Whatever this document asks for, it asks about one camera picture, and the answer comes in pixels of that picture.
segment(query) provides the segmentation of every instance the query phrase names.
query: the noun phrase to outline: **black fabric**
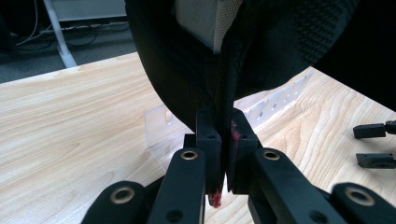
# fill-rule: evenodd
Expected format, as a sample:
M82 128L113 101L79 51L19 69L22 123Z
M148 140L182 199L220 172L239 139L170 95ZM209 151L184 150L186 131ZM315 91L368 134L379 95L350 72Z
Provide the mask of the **black fabric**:
M0 13L0 52L10 54L12 56L17 56L18 50L12 41L11 35L9 34L9 30L6 26L6 23L3 21L3 17Z
M0 13L9 31L17 35L30 35L35 28L35 5L32 0L0 0Z
M315 67L396 111L396 1L361 0L337 43Z
M181 121L195 130L196 111L212 105L215 89L221 87L219 64L240 60L235 67L239 77L235 79L236 95L231 96L234 100L275 88L327 52L358 1L244 1L223 39L238 39L241 44L239 53L231 56L213 55L182 30L171 14L173 3L126 0L126 12L155 91Z

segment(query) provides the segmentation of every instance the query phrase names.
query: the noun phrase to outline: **floor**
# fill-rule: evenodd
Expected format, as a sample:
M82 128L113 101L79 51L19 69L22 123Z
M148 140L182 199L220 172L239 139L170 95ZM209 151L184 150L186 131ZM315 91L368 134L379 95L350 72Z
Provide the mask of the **floor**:
M64 38L77 64L136 51L127 22L80 25L64 31ZM64 69L54 33L44 32L38 39L18 46L20 56L0 54L0 83Z

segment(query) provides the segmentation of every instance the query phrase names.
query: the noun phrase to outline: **wooden table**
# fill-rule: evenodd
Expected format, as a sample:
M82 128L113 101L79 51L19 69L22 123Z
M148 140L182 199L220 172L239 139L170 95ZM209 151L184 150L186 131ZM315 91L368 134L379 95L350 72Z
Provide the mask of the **wooden table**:
M0 223L79 223L107 186L164 174L145 142L144 112L160 105L137 54L0 85ZM316 73L300 98L257 132L316 186L360 183L396 205L396 171L365 170L355 153L389 152L395 136L352 128L396 114ZM206 207L207 223L249 223L247 197Z

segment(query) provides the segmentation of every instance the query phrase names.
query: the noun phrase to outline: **cable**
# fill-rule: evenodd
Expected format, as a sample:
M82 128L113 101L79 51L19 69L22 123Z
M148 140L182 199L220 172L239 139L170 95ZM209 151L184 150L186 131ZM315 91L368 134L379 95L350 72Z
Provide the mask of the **cable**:
M34 0L34 2L35 2L35 29L33 29L33 32L29 35L29 37L27 37L22 42L17 43L16 46L20 46L20 45L22 45L22 44L24 44L24 43L26 43L28 41L31 41L32 40L32 36L35 34L35 31L36 31L37 25L38 25L38 9L37 9L37 1Z
M89 28L91 29L91 31L93 31L93 39L91 39L90 41L88 41L87 43L84 43L84 44L72 44L72 43L70 43L70 42L66 42L67 46L72 46L72 47L83 47L83 46L90 45L93 41L95 41L95 40L96 40L96 37L98 36L96 30L95 30L93 27L91 27L90 25L88 25L87 27L89 27ZM80 36L89 35L89 34L91 34L91 32L88 32L88 33L86 33L86 34L82 34L82 35L80 35Z
M118 25L126 25L126 27L122 28L122 29L119 29L119 30L111 30L111 29L110 30L100 30L100 29L105 29L107 27L100 28L100 26L98 26L98 27L95 27L95 29L97 29L97 32L100 32L100 33L117 33L117 32L123 32L123 31L129 30L129 24L128 23L126 23L126 24L118 24Z
M40 36L42 36L45 32L47 32L50 29L51 26L52 25L49 25L49 27L47 27L47 29L41 31L41 33L39 35L33 36L32 38L29 39L29 41L35 40L35 39L39 38Z
M24 50L24 51L36 51L36 50L41 50L41 49L47 49L47 48L49 48L49 47L52 45L52 43L53 43L55 40L56 40L56 38L52 38L51 41L48 43L48 45L46 45L46 46L44 46L44 47L41 47L41 48L38 48L38 49L22 49L22 48L18 48L18 49L19 49L19 50Z

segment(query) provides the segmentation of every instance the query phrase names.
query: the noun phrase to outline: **black mechanical linkage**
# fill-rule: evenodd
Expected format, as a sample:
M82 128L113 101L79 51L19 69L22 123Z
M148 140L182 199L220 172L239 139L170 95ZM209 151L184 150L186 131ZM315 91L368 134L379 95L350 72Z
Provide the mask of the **black mechanical linkage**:
M385 137L386 133L396 134L396 120L377 124L363 124L353 128L356 139Z
M357 153L358 165L369 169L395 169L396 160L391 153Z
M203 223L205 194L219 206L224 167L229 190L249 196L255 223L396 223L396 208L370 189L342 183L329 194L313 186L283 152L262 147L241 111L232 114L226 160L214 127L213 111L199 111L197 133L186 135L163 180L108 187L82 223ZM365 155L358 159L376 168L394 161L391 154Z

